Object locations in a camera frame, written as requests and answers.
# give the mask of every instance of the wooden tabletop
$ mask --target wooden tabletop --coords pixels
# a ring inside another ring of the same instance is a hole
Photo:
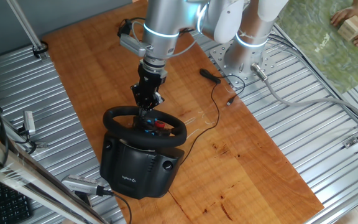
[[[135,105],[130,86],[139,81],[139,59],[119,45],[117,27],[124,18],[146,14],[147,2],[100,14],[44,38],[57,72],[87,137],[100,160],[103,113],[113,106]],[[137,35],[141,37],[142,28]],[[177,52],[193,42],[180,37]],[[219,75],[195,45],[168,60],[160,88],[165,102],[156,107],[186,123],[188,152],[195,137],[216,122],[211,101],[214,83],[200,68]],[[323,206],[241,100],[222,82],[214,98],[219,125],[199,138],[162,198],[127,198],[133,223],[303,223]],[[127,221],[128,209],[119,202]]]

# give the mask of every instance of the logitech logo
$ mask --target logitech logo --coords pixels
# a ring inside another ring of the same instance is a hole
[[[129,177],[125,177],[125,176],[122,176],[122,178],[123,178],[124,180],[132,181],[132,183],[136,183],[135,178],[129,178]]]

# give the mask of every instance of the steering wheel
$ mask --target steering wheel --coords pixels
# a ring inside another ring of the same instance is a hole
[[[174,136],[153,136],[133,128],[124,127],[114,120],[117,116],[128,115],[139,115],[139,107],[118,106],[108,109],[103,115],[103,124],[117,138],[123,139],[137,146],[151,148],[176,147],[182,145],[186,141],[186,125],[172,115],[157,110],[152,110],[147,113],[147,116],[157,118],[159,121],[163,121],[173,126],[171,132]]]

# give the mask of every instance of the keyboard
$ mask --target keyboard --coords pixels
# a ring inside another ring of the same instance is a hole
[[[30,217],[29,198],[0,183],[0,224],[15,224]]]

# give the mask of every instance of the green floor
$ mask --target green floor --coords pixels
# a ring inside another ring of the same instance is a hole
[[[352,1],[290,0],[277,24],[344,93],[358,85],[358,48],[330,24],[331,16]]]

